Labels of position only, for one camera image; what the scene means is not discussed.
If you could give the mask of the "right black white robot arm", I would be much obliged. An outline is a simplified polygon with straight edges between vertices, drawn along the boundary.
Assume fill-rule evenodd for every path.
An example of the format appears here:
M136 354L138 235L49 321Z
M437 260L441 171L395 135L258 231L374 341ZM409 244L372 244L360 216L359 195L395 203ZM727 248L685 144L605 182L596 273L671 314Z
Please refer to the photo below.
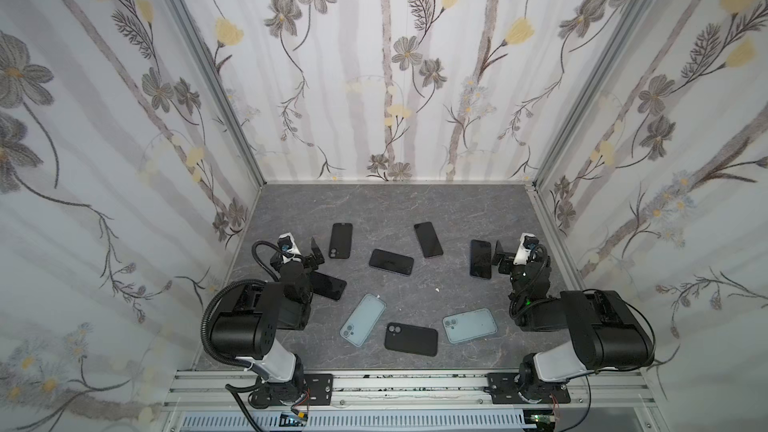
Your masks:
M551 258L540 240L524 234L518 249L495 245L492 265L510 279L508 314L525 332L564 330L569 339L550 350L527 354L510 386L526 403L562 401L567 384L603 370L632 372L655 359L655 332L643 326L630 305L611 290L549 293Z

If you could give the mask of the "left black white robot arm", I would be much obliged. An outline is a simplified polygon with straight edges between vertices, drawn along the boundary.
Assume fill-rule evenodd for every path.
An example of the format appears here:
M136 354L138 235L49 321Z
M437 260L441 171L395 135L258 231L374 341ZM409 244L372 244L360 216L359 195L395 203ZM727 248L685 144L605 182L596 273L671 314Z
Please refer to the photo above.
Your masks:
M242 279L217 292L200 325L204 352L224 365L256 375L249 386L227 384L242 411L310 402L310 386L300 357L277 339L280 330L301 331L308 325L314 292L311 274L324 263L315 241L311 252L299 252L289 233L277 243L259 240L253 258L271 277Z

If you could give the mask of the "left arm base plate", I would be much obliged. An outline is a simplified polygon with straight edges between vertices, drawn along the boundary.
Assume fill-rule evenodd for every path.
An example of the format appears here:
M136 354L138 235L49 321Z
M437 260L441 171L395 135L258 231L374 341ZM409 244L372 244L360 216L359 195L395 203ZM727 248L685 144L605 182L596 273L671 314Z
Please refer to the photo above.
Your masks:
M249 393L248 404L255 409L270 406L329 406L333 379L332 374L305 374L290 382L267 382L255 392Z

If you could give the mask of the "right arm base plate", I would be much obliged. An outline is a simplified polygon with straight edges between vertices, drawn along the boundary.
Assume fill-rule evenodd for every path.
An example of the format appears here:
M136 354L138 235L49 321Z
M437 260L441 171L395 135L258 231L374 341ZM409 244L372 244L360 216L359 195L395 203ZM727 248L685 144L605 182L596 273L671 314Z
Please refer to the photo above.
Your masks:
M541 382L538 378L522 379L517 373L488 373L484 391L494 405L570 404L564 383Z

